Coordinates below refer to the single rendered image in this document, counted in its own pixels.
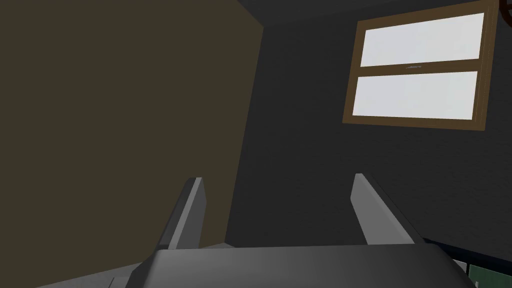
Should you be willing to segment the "brown framed window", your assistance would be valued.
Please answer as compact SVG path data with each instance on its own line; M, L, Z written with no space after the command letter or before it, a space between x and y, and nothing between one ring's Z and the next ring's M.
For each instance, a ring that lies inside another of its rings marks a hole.
M484 131L499 3L359 21L343 123Z

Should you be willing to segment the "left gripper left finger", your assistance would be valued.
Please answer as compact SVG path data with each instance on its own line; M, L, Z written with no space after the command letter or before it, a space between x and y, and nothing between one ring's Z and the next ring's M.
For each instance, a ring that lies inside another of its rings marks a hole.
M185 182L159 238L157 249L198 249L206 204L203 178L189 178Z

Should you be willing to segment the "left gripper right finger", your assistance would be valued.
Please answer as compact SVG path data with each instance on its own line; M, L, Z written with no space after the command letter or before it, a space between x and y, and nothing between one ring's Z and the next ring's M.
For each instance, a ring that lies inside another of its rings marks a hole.
M350 202L367 244L425 243L419 232L369 175L355 174Z

